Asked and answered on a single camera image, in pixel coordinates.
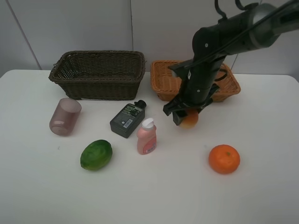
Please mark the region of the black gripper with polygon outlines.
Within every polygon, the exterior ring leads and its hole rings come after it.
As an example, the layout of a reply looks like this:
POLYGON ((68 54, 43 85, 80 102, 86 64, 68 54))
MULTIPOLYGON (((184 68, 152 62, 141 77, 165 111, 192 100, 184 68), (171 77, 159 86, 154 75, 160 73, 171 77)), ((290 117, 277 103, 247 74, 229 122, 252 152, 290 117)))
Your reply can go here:
POLYGON ((188 77, 181 80, 178 94, 163 107, 163 112, 167 116, 172 113, 176 126, 188 117, 187 110, 197 110, 200 114, 213 103, 212 96, 219 90, 214 80, 225 58, 225 56, 218 56, 190 67, 188 77))

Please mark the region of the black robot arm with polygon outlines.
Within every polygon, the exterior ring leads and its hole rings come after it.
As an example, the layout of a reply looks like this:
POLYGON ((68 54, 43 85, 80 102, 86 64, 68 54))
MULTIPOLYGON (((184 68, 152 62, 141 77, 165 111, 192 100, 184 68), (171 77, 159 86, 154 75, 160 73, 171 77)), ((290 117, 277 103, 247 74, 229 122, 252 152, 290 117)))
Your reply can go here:
POLYGON ((188 110, 200 113, 212 103, 212 96, 219 89, 214 81, 226 56, 268 48, 281 34, 299 28, 297 0, 280 7, 267 3, 244 7, 238 0, 235 4, 242 13, 227 18, 215 3, 216 11, 222 16, 218 24, 195 33, 191 60, 169 67, 182 83, 174 99, 164 105, 163 112, 171 114, 177 126, 187 117, 188 110))

